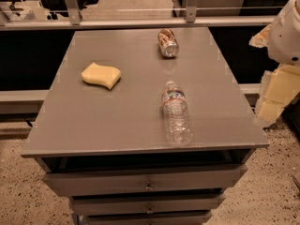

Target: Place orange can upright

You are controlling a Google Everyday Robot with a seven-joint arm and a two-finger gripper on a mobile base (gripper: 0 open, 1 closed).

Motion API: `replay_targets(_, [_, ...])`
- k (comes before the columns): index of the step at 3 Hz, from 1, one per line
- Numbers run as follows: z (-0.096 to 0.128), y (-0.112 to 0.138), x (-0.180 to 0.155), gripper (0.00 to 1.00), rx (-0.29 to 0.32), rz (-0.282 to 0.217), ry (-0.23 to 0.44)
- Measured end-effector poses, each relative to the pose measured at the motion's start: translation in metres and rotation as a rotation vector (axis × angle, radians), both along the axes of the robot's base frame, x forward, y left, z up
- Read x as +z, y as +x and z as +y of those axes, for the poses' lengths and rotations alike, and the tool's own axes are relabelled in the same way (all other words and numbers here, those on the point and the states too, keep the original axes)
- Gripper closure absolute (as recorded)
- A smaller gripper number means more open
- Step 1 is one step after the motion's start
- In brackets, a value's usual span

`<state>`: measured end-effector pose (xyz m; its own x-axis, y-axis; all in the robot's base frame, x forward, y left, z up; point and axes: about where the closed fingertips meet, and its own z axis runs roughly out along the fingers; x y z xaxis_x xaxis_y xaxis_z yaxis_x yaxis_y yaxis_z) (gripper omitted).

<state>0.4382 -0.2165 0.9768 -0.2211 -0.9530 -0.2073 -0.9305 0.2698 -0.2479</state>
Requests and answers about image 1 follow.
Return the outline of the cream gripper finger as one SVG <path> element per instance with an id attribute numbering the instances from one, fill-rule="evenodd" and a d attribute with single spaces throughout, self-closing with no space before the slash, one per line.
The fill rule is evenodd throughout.
<path id="1" fill-rule="evenodd" d="M 264 27 L 259 33 L 253 36 L 250 41 L 249 45 L 255 48 L 264 48 L 267 47 L 269 44 L 269 33 L 271 30 L 271 25 L 268 24 Z"/>
<path id="2" fill-rule="evenodd" d="M 256 118 L 260 123 L 275 123 L 299 93 L 299 65 L 280 64 L 273 72 L 265 71 L 256 102 Z"/>

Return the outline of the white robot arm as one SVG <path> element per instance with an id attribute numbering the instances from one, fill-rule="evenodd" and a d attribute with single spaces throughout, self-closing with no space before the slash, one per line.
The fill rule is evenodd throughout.
<path id="1" fill-rule="evenodd" d="M 255 105 L 257 123 L 267 128 L 300 93 L 300 0 L 289 0 L 272 23 L 251 38 L 249 45 L 266 47 L 269 58 L 278 62 L 273 72 L 262 75 Z"/>

